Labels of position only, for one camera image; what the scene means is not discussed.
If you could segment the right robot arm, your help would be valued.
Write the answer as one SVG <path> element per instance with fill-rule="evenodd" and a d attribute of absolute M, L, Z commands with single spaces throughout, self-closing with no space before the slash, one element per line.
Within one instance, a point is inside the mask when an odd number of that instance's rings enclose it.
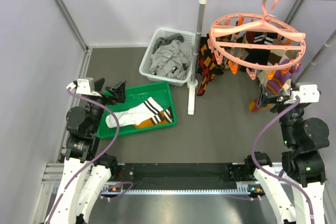
<path fill-rule="evenodd" d="M 315 84 L 289 87 L 280 94 L 260 85 L 257 106 L 272 104 L 276 113 L 256 136 L 251 155 L 246 158 L 245 174 L 259 182 L 270 203 L 277 223 L 324 223 L 323 192 L 325 166 L 319 150 L 330 145 L 328 125 L 319 118 L 304 119 L 305 108 L 320 100 Z M 284 145 L 289 151 L 281 155 L 281 171 L 265 153 L 256 152 L 262 135 L 278 122 Z"/>

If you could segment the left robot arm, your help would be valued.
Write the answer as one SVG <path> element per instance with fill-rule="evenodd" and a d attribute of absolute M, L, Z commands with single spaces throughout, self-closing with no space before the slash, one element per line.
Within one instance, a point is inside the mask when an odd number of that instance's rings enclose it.
<path fill-rule="evenodd" d="M 45 223 L 88 223 L 91 211 L 108 180 L 119 174 L 116 157 L 105 151 L 97 153 L 100 121 L 108 105 L 125 103 L 126 81 L 113 87 L 104 86 L 105 79 L 77 79 L 67 85 L 68 94 L 87 102 L 66 114 L 69 133 L 64 168 L 55 202 Z"/>

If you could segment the pink round clip hanger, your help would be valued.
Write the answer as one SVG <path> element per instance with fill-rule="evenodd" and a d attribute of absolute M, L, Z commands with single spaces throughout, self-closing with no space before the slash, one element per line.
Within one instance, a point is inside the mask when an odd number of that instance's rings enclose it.
<path fill-rule="evenodd" d="M 283 74 L 292 66 L 296 69 L 306 51 L 306 35 L 268 13 L 266 1 L 262 0 L 261 4 L 263 14 L 226 15 L 217 19 L 209 31 L 208 46 L 214 53 L 217 64 L 221 65 L 225 59 L 227 64 L 228 60 L 234 61 L 239 67 L 245 67 L 253 80 L 260 71 L 264 71 L 270 80 L 277 70 L 283 69 Z M 272 50 L 296 51 L 297 54 L 289 63 L 269 65 L 243 59 L 245 49 L 253 52 L 257 59 L 260 59 L 263 53 Z"/>

